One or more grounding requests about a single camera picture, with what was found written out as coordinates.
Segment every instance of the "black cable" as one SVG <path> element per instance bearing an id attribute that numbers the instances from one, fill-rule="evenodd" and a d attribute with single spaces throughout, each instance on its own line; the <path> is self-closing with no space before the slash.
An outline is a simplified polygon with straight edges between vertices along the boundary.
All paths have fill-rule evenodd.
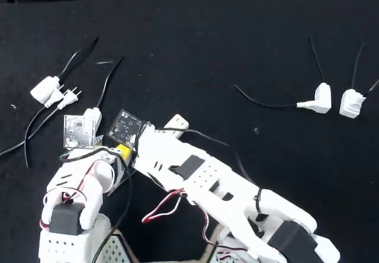
<path id="1" fill-rule="evenodd" d="M 253 98 L 251 98 L 250 96 L 248 96 L 237 85 L 235 85 L 235 88 L 237 88 L 238 91 L 241 92 L 243 94 L 243 96 L 245 96 L 248 100 L 254 102 L 255 104 L 263 106 L 263 107 L 268 107 L 268 108 L 292 108 L 292 107 L 296 107 L 296 104 L 271 105 L 271 104 L 262 103 L 260 101 L 254 100 Z"/>
<path id="2" fill-rule="evenodd" d="M 324 73 L 323 73 L 322 68 L 321 68 L 319 57 L 317 56 L 316 48 L 314 47 L 314 44 L 313 44 L 312 36 L 309 36 L 309 43 L 310 43 L 310 46 L 312 48 L 314 59 L 316 60 L 316 63 L 317 63 L 317 68 L 319 69 L 321 80 L 322 80 L 322 82 L 325 82 L 325 76 L 324 76 Z"/>
<path id="3" fill-rule="evenodd" d="M 101 103 L 104 99 L 105 92 L 107 91 L 108 88 L 108 83 L 113 74 L 116 72 L 118 66 L 121 64 L 121 62 L 124 60 L 124 56 L 120 57 L 119 60 L 116 62 L 116 64 L 113 66 L 113 68 L 109 71 L 107 78 L 105 79 L 104 82 L 104 87 L 102 89 L 102 93 L 100 95 L 99 101 L 97 101 L 96 107 L 100 109 Z"/>
<path id="4" fill-rule="evenodd" d="M 379 79 L 376 81 L 376 83 L 374 83 L 374 85 L 363 96 L 364 97 L 369 96 L 369 94 L 371 94 L 376 89 L 376 87 L 378 87 L 378 84 L 379 84 Z"/>
<path id="5" fill-rule="evenodd" d="M 108 152 L 110 154 L 112 154 L 112 155 L 120 156 L 117 153 L 110 152 L 110 151 L 108 151 Z M 92 263 L 96 263 L 96 261 L 97 261 L 99 255 L 100 255 L 102 249 L 107 244 L 109 238 L 113 235 L 113 233 L 116 231 L 116 229 L 118 229 L 118 227 L 120 226 L 121 222 L 124 220 L 124 218 L 126 217 L 128 211 L 129 211 L 129 207 L 130 207 L 130 203 L 131 203 L 131 195 L 132 195 L 132 192 L 133 192 L 133 186 L 132 186 L 131 174 L 130 174 L 129 168 L 126 165 L 124 159 L 122 159 L 122 161 L 123 161 L 124 167 L 126 169 L 126 173 L 128 175 L 128 178 L 130 179 L 130 181 L 129 181 L 129 195 L 128 195 L 128 199 L 127 199 L 127 202 L 126 202 L 126 207 L 125 207 L 125 210 L 123 211 L 123 213 L 121 214 L 121 216 L 118 218 L 116 224 L 112 227 L 112 229 L 108 232 L 107 236 L 101 242 L 99 248 L 96 251 L 96 254 L 95 254 L 94 258 L 92 259 Z"/>
<path id="6" fill-rule="evenodd" d="M 34 121 L 37 119 L 37 117 L 46 110 L 46 107 L 42 107 L 35 115 L 34 117 L 30 120 L 28 127 L 26 128 L 25 131 L 25 137 L 24 137 L 24 156 L 25 156 L 25 164 L 26 167 L 29 169 L 29 163 L 28 163 L 28 152 L 27 152 L 27 142 L 28 142 L 28 135 L 29 135 L 29 130 L 31 126 L 33 125 Z"/>
<path id="7" fill-rule="evenodd" d="M 70 74 L 74 68 L 78 65 L 80 65 L 84 60 L 85 58 L 92 53 L 93 49 L 95 48 L 97 42 L 99 40 L 99 37 L 95 38 L 94 40 L 92 40 L 89 44 L 87 44 L 86 46 L 84 46 L 83 48 L 79 49 L 78 51 L 76 51 L 72 57 L 69 59 L 69 61 L 67 62 L 66 66 L 63 68 L 62 72 L 58 75 L 58 78 L 60 80 L 63 80 L 65 79 L 68 74 Z M 73 61 L 74 61 L 74 58 L 77 57 L 79 54 L 83 53 L 83 57 L 82 59 L 78 60 L 77 64 L 74 64 Z"/>
<path id="8" fill-rule="evenodd" d="M 361 53 L 365 46 L 366 46 L 366 43 L 362 42 L 361 47 L 359 48 L 358 53 L 356 54 L 353 76 L 351 78 L 351 88 L 354 88 L 355 86 L 355 77 L 356 77 L 356 70 L 358 69 L 359 57 L 361 56 Z"/>
<path id="9" fill-rule="evenodd" d="M 248 180 L 250 181 L 251 183 L 254 183 L 252 181 L 252 179 L 250 178 L 249 174 L 246 172 L 245 168 L 243 167 L 243 164 L 242 164 L 242 161 L 241 161 L 241 157 L 239 156 L 239 154 L 237 153 L 236 150 L 234 150 L 232 148 L 232 146 L 230 146 L 229 144 L 225 143 L 225 142 L 222 142 L 221 140 L 217 140 L 217 139 L 214 139 L 213 137 L 210 137 L 200 131 L 196 131 L 196 130 L 191 130 L 191 129 L 177 129 L 177 128 L 158 128 L 156 129 L 158 131 L 176 131 L 176 132 L 184 132 L 184 133 L 195 133 L 195 134 L 198 134 L 199 136 L 202 136 L 208 140 L 211 140 L 213 142 L 216 142 L 216 143 L 219 143 L 220 145 L 223 145 L 223 146 L 227 146 L 229 148 L 232 149 L 233 151 L 233 154 L 235 156 L 235 159 L 236 159 L 236 162 L 237 162 L 237 165 L 238 165 L 238 168 L 240 169 L 242 175 Z"/>
<path id="10" fill-rule="evenodd" d="M 32 139 L 37 133 L 38 131 L 46 124 L 46 122 L 58 111 L 58 109 L 55 109 L 50 115 L 48 115 L 42 122 L 41 124 L 35 129 L 34 132 L 32 132 L 29 137 L 28 137 L 28 140 Z M 17 145 L 14 145 L 13 147 L 9 148 L 9 149 L 6 149 L 2 152 L 0 152 L 0 157 L 3 156 L 3 155 L 6 155 L 7 153 L 10 153 L 10 152 L 13 152 L 14 150 L 18 149 L 19 147 L 21 147 L 22 145 L 24 144 L 24 142 L 21 142 L 21 143 L 18 143 Z"/>

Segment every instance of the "perforated plate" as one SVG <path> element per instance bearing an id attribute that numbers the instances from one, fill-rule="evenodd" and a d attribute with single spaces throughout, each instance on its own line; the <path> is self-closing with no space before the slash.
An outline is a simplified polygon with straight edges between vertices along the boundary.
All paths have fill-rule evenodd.
<path id="1" fill-rule="evenodd" d="M 123 240 L 118 235 L 113 235 L 104 246 L 101 257 L 97 263 L 131 263 Z"/>

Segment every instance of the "black table surface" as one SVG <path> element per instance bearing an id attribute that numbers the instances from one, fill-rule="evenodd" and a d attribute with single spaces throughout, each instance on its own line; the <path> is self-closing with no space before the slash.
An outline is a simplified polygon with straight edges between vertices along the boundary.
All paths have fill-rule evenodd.
<path id="1" fill-rule="evenodd" d="M 332 240 L 341 262 L 377 257 L 379 92 L 351 120 L 338 114 L 361 41 L 356 90 L 379 78 L 379 0 L 99 0 L 0 5 L 1 149 L 20 142 L 40 108 L 29 90 L 56 75 L 71 54 L 100 36 L 98 47 L 65 80 L 83 90 L 79 102 L 54 116 L 22 149 L 0 159 L 2 262 L 37 262 L 42 198 L 63 152 L 63 114 L 93 107 L 111 65 L 126 59 L 110 83 L 99 128 L 123 108 L 164 125 L 175 113 L 191 128 L 235 146 L 251 178 L 312 214 L 318 234 Z M 233 87 L 272 104 L 313 98 L 320 83 L 308 36 L 319 52 L 333 107 L 327 114 L 271 110 Z M 232 167 L 224 147 L 184 136 Z M 123 211 L 127 185 L 105 199 L 112 222 Z M 183 202 L 171 217 L 140 219 L 165 195 L 133 177 L 133 202 L 120 229 L 141 261 L 199 258 L 203 217 Z"/>

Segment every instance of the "ventilation hole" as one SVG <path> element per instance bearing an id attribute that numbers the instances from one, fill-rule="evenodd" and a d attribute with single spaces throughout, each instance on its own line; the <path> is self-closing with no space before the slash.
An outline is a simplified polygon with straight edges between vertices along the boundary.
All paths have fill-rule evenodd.
<path id="1" fill-rule="evenodd" d="M 65 178 L 70 177 L 70 176 L 72 176 L 72 174 L 68 174 L 68 175 L 62 176 L 60 179 L 65 179 Z"/>
<path id="2" fill-rule="evenodd" d="M 58 183 L 58 184 L 56 184 L 56 186 L 61 186 L 61 185 L 66 184 L 66 183 L 68 183 L 68 182 L 65 181 L 65 182 L 62 182 L 62 183 Z"/>

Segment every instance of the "white connector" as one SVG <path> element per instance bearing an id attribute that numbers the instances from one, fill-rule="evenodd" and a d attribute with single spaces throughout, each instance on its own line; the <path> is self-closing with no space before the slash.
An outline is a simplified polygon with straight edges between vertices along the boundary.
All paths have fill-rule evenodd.
<path id="1" fill-rule="evenodd" d="M 179 114 L 176 114 L 171 118 L 171 120 L 168 121 L 168 123 L 165 125 L 165 128 L 188 129 L 189 126 L 190 124 L 186 121 L 186 119 L 184 119 Z M 177 139 L 179 139 L 183 134 L 182 131 L 162 131 L 162 133 L 171 134 Z"/>
<path id="2" fill-rule="evenodd" d="M 54 76 L 53 78 L 47 76 L 30 91 L 30 94 L 39 103 L 45 104 L 53 91 L 59 87 L 59 78 L 57 76 Z"/>
<path id="3" fill-rule="evenodd" d="M 63 108 L 65 108 L 69 104 L 77 102 L 78 96 L 80 93 L 82 93 L 82 91 L 79 91 L 78 94 L 75 94 L 74 91 L 76 89 L 77 89 L 77 87 L 75 87 L 73 90 L 67 90 L 65 92 L 65 96 L 63 97 L 63 100 L 57 106 L 59 110 L 62 110 Z"/>
<path id="4" fill-rule="evenodd" d="M 325 82 L 317 87 L 314 100 L 298 102 L 297 108 L 306 108 L 317 113 L 325 114 L 332 108 L 332 92 L 330 86 Z"/>
<path id="5" fill-rule="evenodd" d="M 365 100 L 366 97 L 354 89 L 346 90 L 342 95 L 339 114 L 352 119 L 358 117 L 361 112 L 362 103 Z"/>
<path id="6" fill-rule="evenodd" d="M 85 117 L 86 120 L 93 120 L 95 122 L 95 132 L 97 132 L 97 129 L 99 128 L 101 117 L 102 117 L 100 109 L 97 107 L 88 108 L 85 110 L 83 116 Z"/>
<path id="7" fill-rule="evenodd" d="M 65 97 L 65 95 L 63 93 L 61 93 L 61 91 L 60 91 L 62 89 L 62 87 L 63 87 L 63 85 L 60 88 L 55 88 L 53 90 L 53 93 L 51 94 L 50 98 L 44 104 L 44 106 L 46 108 L 50 108 L 51 105 L 62 100 Z"/>

